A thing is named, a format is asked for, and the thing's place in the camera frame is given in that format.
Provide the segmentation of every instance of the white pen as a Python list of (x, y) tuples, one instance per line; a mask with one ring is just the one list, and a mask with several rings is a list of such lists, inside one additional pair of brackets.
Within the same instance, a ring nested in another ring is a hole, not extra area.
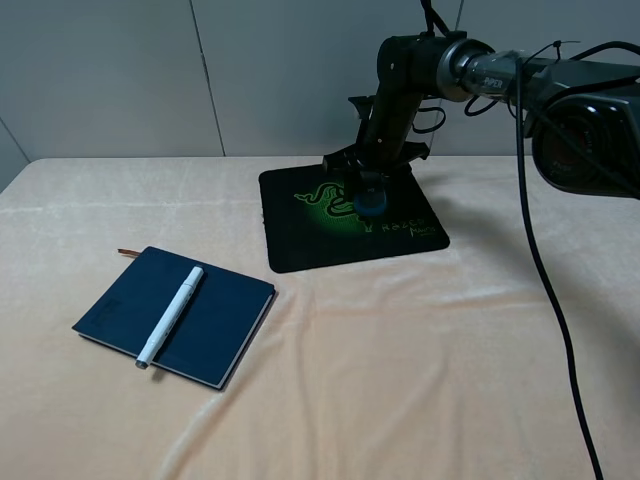
[(180, 285), (178, 293), (176, 293), (173, 300), (171, 300), (171, 303), (160, 318), (156, 328), (151, 332), (151, 335), (140, 352), (140, 355), (136, 358), (136, 367), (144, 370), (149, 366), (149, 363), (151, 363), (153, 357), (156, 356), (156, 353), (160, 350), (160, 347), (169, 335), (169, 332), (171, 332), (171, 329), (176, 324), (176, 320), (180, 317), (185, 305), (189, 302), (189, 299), (191, 298), (191, 295), (193, 295), (193, 291), (198, 286), (198, 282), (202, 278), (203, 273), (204, 270), (202, 270), (201, 267), (193, 267), (193, 270), (191, 270), (187, 279), (182, 283), (182, 285)]

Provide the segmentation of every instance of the peach tablecloth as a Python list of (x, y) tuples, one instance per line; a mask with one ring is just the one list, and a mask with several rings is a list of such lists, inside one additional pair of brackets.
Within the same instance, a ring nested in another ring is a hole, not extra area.
[[(318, 158), (56, 159), (0, 195), (0, 477), (588, 479), (564, 346), (513, 158), (416, 177), (447, 250), (277, 275), (258, 174)], [(609, 480), (640, 478), (640, 208), (529, 171)], [(142, 372), (71, 326), (154, 245), (280, 295), (223, 393)]]

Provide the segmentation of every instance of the notebook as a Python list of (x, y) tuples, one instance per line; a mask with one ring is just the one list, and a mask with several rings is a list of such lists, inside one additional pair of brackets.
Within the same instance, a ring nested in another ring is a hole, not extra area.
[(152, 364), (223, 389), (273, 301), (269, 283), (148, 247), (73, 329), (137, 357), (196, 265), (204, 275)]

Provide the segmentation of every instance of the wire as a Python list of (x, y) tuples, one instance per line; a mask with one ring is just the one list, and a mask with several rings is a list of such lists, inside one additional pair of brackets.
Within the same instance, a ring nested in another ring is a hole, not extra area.
[(449, 33), (449, 27), (447, 27), (447, 24), (444, 23), (442, 17), (440, 17), (438, 12), (436, 12), (431, 6), (431, 0), (420, 0), (420, 4), (424, 9), (424, 18), (427, 22), (427, 34), (434, 35), (433, 24), (438, 27), (438, 30), (440, 30), (442, 35)]
[(513, 110), (511, 110), (511, 100), (509, 99), (509, 97), (507, 97), (507, 110), (509, 110), (509, 113), (511, 114), (511, 116), (515, 120), (516, 119), (516, 114), (513, 113)]
[(420, 3), (424, 9), (424, 19), (427, 22), (427, 35), (433, 37), (435, 35), (435, 31), (433, 29), (433, 16), (431, 14), (431, 11), (433, 10), (431, 0), (420, 0)]
[(571, 60), (582, 60), (583, 58), (590, 57), (591, 55), (595, 55), (596, 53), (603, 52), (605, 50), (626, 50), (628, 52), (635, 53), (636, 55), (640, 55), (640, 46), (634, 45), (629, 42), (607, 42), (602, 45), (598, 45), (596, 47), (590, 48), (589, 50), (585, 50), (578, 55), (574, 55), (571, 57)]
[(491, 102), (489, 105), (482, 107), (480, 110), (475, 110), (473, 112), (469, 111), (469, 109), (471, 108), (471, 105), (473, 105), (474, 103), (476, 103), (476, 100), (478, 100), (478, 95), (474, 95), (473, 98), (471, 100), (469, 100), (467, 102), (467, 105), (464, 107), (464, 114), (467, 117), (477, 117), (478, 115), (482, 115), (485, 112), (488, 112), (489, 110), (491, 110), (493, 107), (495, 107), (498, 104), (498, 100), (494, 100), (493, 102)]
[(531, 213), (529, 211), (529, 199), (527, 197), (527, 180), (525, 175), (524, 164), (524, 125), (523, 125), (523, 113), (522, 113), (522, 59), (516, 60), (516, 150), (518, 156), (518, 184), (520, 186), (520, 205), (522, 208), (522, 220), (524, 222), (524, 229), (527, 234), (527, 241), (529, 242), (529, 248), (531, 249), (531, 256), (533, 262), (538, 270), (538, 275), (542, 281), (553, 311), (558, 319), (560, 331), (562, 332), (562, 338), (564, 340), (564, 346), (567, 354), (567, 367), (569, 370), (569, 384), (571, 385), (571, 393), (573, 395), (573, 403), (576, 407), (576, 414), (578, 416), (578, 422), (580, 423), (580, 430), (582, 430), (582, 436), (589, 452), (589, 458), (591, 459), (591, 465), (593, 467), (593, 473), (596, 480), (603, 480), (602, 469), (600, 468), (600, 461), (598, 460), (598, 454), (591, 433), (589, 432), (589, 425), (587, 424), (587, 417), (584, 413), (582, 406), (582, 399), (580, 397), (580, 389), (578, 388), (578, 376), (576, 373), (576, 362), (573, 353), (573, 344), (571, 341), (571, 335), (569, 334), (569, 327), (567, 321), (564, 318), (564, 313), (560, 307), (560, 302), (556, 296), (547, 271), (542, 263), (540, 252), (538, 250), (538, 244), (533, 234), (533, 226), (531, 224)]
[(440, 113), (442, 113), (442, 120), (440, 120), (440, 122), (438, 122), (438, 124), (434, 125), (433, 127), (430, 127), (430, 128), (416, 128), (415, 125), (411, 124), (411, 129), (415, 133), (420, 134), (420, 135), (424, 135), (426, 133), (435, 132), (436, 130), (440, 129), (444, 125), (444, 122), (447, 121), (447, 112), (445, 112), (444, 108), (442, 108), (442, 107), (419, 108), (418, 112), (420, 112), (420, 113), (427, 113), (427, 112), (440, 112)]
[(556, 49), (556, 63), (558, 63), (561, 59), (562, 56), (560, 55), (560, 47), (562, 45), (564, 45), (565, 43), (580, 43), (579, 40), (556, 40), (555, 42), (550, 43), (549, 45), (547, 45), (546, 47), (542, 47), (540, 50), (538, 50), (536, 53), (534, 53), (533, 55), (531, 55), (529, 58), (527, 58), (524, 63), (522, 64), (522, 67), (524, 68), (524, 66), (529, 63), (531, 60), (533, 60), (534, 58), (536, 58), (538, 55), (540, 55), (542, 52), (544, 52), (545, 50), (547, 50), (548, 48), (555, 48)]

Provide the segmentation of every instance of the green snake logo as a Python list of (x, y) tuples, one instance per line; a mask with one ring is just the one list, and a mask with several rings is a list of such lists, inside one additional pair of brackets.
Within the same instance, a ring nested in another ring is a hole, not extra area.
[(294, 197), (307, 205), (323, 207), (324, 214), (332, 219), (346, 219), (352, 217), (364, 226), (365, 232), (373, 231), (373, 224), (367, 218), (356, 213), (353, 202), (347, 201), (344, 187), (338, 183), (327, 182), (318, 186), (315, 193), (296, 193)]

